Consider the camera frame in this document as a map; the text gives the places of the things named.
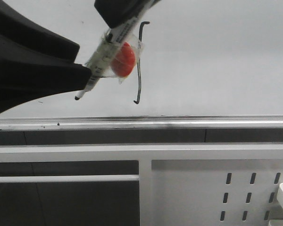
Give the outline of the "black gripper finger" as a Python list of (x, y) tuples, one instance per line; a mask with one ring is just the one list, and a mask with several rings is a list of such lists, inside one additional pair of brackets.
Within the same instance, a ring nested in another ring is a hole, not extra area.
[(92, 73), (75, 63), (79, 48), (0, 2), (0, 113), (84, 89)]
[(138, 20), (159, 0), (96, 0), (94, 7), (109, 26), (116, 28), (132, 18)]

